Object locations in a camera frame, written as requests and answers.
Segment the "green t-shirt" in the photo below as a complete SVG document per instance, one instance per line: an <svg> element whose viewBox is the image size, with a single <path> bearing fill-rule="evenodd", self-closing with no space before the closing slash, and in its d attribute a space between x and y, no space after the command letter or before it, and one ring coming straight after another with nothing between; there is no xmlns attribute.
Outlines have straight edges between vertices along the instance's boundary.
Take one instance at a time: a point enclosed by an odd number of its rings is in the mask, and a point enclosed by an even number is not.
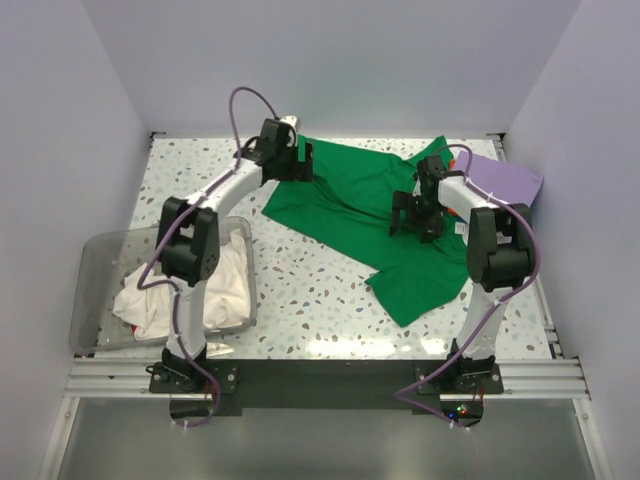
<svg viewBox="0 0 640 480"><path fill-rule="evenodd" d="M314 179L281 183L263 209L269 219L363 263L375 274L367 283L389 316L406 327L422 314L454 300L468 280L466 246L451 215L443 235L423 243L415 230L391 225L394 192L412 192L419 160L453 155L437 137L407 160L314 140Z"/></svg>

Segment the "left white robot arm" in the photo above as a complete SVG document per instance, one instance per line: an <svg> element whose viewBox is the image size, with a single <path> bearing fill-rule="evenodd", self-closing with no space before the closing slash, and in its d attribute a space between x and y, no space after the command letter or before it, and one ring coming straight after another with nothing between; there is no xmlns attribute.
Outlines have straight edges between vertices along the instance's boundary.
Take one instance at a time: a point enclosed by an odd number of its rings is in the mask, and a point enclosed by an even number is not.
<svg viewBox="0 0 640 480"><path fill-rule="evenodd" d="M206 283L220 260L220 220L247 195L271 180L313 179L313 147L298 139L299 119L267 118L260 133L241 146L236 159L204 188L163 205L154 260L171 294L170 334L162 367L185 392L207 380L203 325Z"/></svg>

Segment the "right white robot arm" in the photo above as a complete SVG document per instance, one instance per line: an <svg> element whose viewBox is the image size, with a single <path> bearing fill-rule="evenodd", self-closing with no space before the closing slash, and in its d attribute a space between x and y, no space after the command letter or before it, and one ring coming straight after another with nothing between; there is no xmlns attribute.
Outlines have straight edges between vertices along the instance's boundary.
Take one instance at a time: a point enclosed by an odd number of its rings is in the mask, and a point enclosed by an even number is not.
<svg viewBox="0 0 640 480"><path fill-rule="evenodd" d="M472 281L467 315L445 369L448 386L469 392L481 380L479 366L495 361L496 339L511 298L526 288L539 271L539 246L530 207L509 203L482 190L459 170L447 170L431 155L417 163L419 192L396 191L392 197L390 235L405 224L421 233L423 242L444 234L444 214L455 212L467 225L466 266Z"/></svg>

